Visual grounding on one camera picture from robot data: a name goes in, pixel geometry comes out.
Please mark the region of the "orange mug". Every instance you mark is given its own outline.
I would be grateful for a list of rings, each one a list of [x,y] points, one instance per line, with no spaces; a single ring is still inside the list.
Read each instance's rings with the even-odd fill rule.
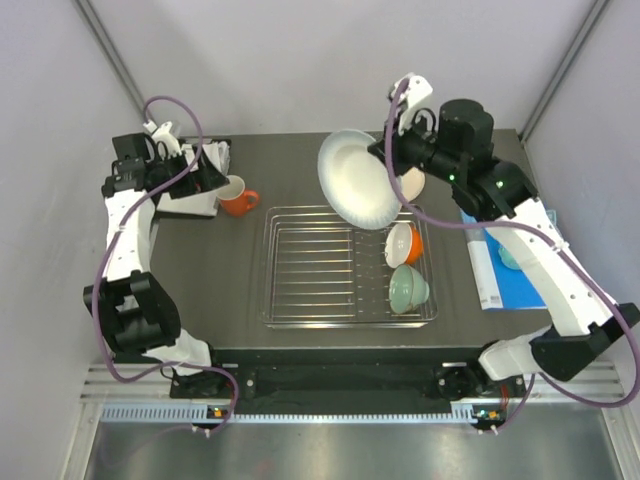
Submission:
[[[236,175],[227,177],[228,183],[216,190],[217,199],[229,215],[241,217],[260,204],[260,195],[246,188],[244,180]]]

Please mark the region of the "white blue-rimmed plate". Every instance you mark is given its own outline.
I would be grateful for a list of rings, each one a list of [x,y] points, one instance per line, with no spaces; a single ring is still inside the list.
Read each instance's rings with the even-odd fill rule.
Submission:
[[[329,205],[348,224],[365,230],[389,226],[401,209],[386,167],[368,151],[374,143],[363,131],[340,130],[324,139],[317,157]]]

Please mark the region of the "pink floral plate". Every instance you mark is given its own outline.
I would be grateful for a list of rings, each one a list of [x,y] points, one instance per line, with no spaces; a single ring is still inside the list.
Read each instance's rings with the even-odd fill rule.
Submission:
[[[426,176],[418,168],[411,168],[406,173],[397,177],[401,188],[401,195],[407,202],[413,202],[422,193]]]

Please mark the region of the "orange and white bowl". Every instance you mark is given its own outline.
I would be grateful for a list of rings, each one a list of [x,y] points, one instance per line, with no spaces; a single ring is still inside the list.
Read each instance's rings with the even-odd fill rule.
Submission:
[[[411,223],[397,223],[385,241],[385,261],[395,269],[400,265],[414,265],[424,253],[424,243],[418,229]]]

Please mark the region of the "green ceramic bowl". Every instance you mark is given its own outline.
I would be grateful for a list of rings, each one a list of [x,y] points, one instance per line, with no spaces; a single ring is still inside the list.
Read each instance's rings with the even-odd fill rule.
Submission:
[[[390,279],[388,299],[391,311],[405,314],[426,303],[430,297],[430,286],[415,268],[403,264],[397,267]]]

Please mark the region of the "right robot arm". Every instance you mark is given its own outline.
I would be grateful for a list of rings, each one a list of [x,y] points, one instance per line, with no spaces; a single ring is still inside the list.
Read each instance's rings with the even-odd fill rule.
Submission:
[[[620,337],[637,357],[631,329],[639,321],[638,307],[616,302],[594,281],[550,222],[528,176],[495,155],[493,117],[474,100],[456,99],[440,108],[435,128],[427,129],[415,119],[423,108],[404,94],[391,97],[384,137],[369,148],[385,164],[394,194],[409,206],[398,175],[411,167],[447,183],[454,202],[474,219],[456,229],[481,229],[505,247],[552,320],[538,333],[484,348],[466,372],[469,388],[487,396],[505,378],[525,373],[568,382]]]

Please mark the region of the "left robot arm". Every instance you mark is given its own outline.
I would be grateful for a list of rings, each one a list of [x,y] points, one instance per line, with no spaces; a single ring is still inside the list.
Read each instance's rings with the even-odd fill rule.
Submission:
[[[181,325],[175,302],[150,269],[152,224],[157,216],[213,218],[217,189],[227,185],[222,166],[226,141],[203,147],[162,125],[153,133],[115,137],[116,159],[101,187],[108,216],[107,257],[84,303],[97,316],[104,342],[115,353],[141,354],[172,363],[205,396],[226,387],[208,343]]]

